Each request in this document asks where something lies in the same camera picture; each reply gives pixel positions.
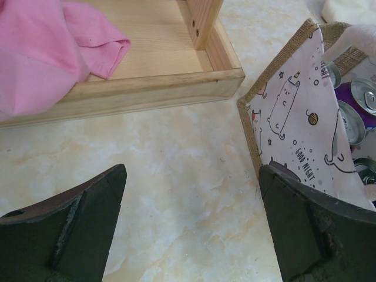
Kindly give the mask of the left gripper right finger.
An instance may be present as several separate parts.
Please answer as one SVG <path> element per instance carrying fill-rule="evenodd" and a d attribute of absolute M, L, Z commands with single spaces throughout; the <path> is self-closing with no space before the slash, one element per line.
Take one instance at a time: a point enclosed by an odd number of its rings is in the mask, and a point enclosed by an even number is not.
<path fill-rule="evenodd" d="M 270 165 L 258 180 L 283 281 L 375 281 L 375 212 Z"/>

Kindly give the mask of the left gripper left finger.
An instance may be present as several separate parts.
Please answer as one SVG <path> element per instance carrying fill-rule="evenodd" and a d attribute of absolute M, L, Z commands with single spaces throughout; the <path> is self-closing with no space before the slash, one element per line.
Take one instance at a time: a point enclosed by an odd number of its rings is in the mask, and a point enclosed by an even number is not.
<path fill-rule="evenodd" d="M 102 281 L 125 165 L 1 216 L 1 281 Z"/>

